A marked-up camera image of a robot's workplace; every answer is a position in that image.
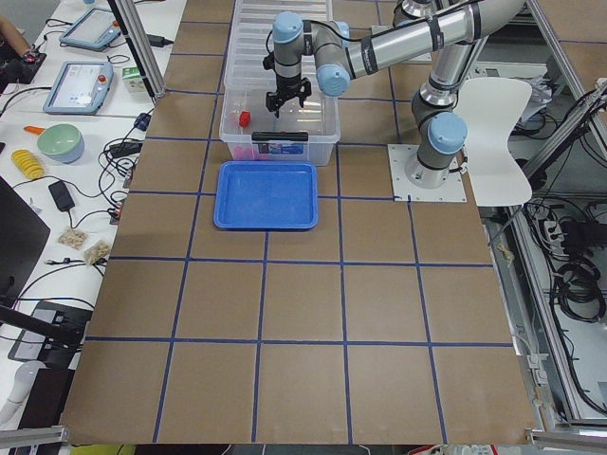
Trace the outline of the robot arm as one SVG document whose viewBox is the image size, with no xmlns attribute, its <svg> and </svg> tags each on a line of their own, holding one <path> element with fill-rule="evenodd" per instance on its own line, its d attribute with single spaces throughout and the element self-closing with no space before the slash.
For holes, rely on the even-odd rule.
<svg viewBox="0 0 607 455">
<path fill-rule="evenodd" d="M 412 112 L 421 135 L 405 173 L 418 188 L 437 189 L 461 151 L 468 129 L 453 112 L 466 72 L 485 38 L 506 25 L 523 7 L 521 1 L 400 1 L 392 27 L 359 39 L 346 36 L 337 22 L 279 13 L 268 37 L 273 48 L 263 60 L 275 74 L 276 88 L 266 108 L 278 114 L 289 100 L 312 93 L 302 75 L 302 57 L 311 56 L 321 91 L 331 97 L 346 92 L 351 81 L 433 52 L 436 60 L 426 82 L 414 93 Z"/>
</svg>

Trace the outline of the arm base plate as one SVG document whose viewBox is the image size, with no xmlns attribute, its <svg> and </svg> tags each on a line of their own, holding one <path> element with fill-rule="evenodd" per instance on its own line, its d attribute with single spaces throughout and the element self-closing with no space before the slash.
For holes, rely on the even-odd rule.
<svg viewBox="0 0 607 455">
<path fill-rule="evenodd" d="M 417 149 L 413 144 L 388 145 L 393 199 L 396 202 L 466 203 L 456 156 L 448 168 L 435 171 L 417 160 Z"/>
</svg>

